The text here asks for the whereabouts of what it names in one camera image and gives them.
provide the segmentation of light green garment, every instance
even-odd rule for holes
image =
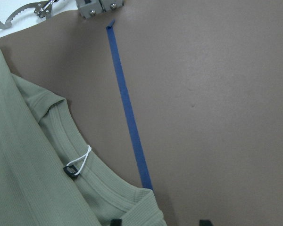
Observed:
[[[12,75],[0,51],[0,226],[166,225],[153,192],[93,152],[76,180],[67,176],[63,167],[87,149],[66,100]]]

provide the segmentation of ribbed fabric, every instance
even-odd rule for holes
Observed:
[[[93,152],[69,178],[63,167],[87,148],[66,100],[12,75],[0,51],[0,226],[108,226],[118,218],[122,226],[166,225],[153,192]]]

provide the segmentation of blue tape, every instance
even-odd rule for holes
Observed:
[[[117,82],[119,91],[121,94],[123,107],[127,119],[127,125],[130,133],[130,138],[135,154],[135,159],[138,167],[138,171],[141,177],[141,183],[144,188],[149,188],[153,190],[151,178],[149,175],[147,163],[145,160],[145,156],[142,150],[142,144],[140,140],[140,136],[138,135],[138,130],[134,118],[134,113],[128,93],[128,89],[126,86],[126,81],[124,77],[124,72],[121,64],[121,60],[119,58],[119,53],[117,49],[117,41],[115,39],[114,31],[113,31],[113,24],[115,20],[112,20],[111,23],[106,27],[107,35],[110,43],[110,49],[114,64],[115,73],[117,75]]]

